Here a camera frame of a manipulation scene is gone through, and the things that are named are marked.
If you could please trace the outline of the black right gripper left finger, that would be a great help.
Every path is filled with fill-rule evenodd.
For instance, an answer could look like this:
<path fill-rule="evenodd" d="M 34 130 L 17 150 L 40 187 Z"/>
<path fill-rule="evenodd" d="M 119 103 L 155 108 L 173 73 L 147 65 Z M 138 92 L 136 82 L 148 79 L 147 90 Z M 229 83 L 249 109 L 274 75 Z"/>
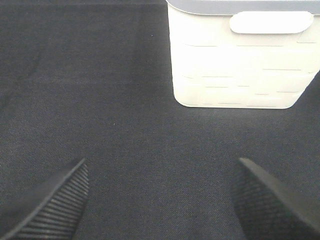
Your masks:
<path fill-rule="evenodd" d="M 74 159 L 0 208 L 2 240 L 71 240 L 89 196 L 86 159 Z"/>

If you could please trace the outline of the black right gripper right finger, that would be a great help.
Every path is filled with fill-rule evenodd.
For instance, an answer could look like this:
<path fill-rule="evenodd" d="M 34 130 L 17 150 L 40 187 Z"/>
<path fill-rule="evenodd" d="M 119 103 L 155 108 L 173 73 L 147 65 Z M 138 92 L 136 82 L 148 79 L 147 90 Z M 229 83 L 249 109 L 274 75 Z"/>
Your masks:
<path fill-rule="evenodd" d="M 288 187 L 248 158 L 235 163 L 231 198 L 248 240 L 320 238 L 320 202 Z"/>

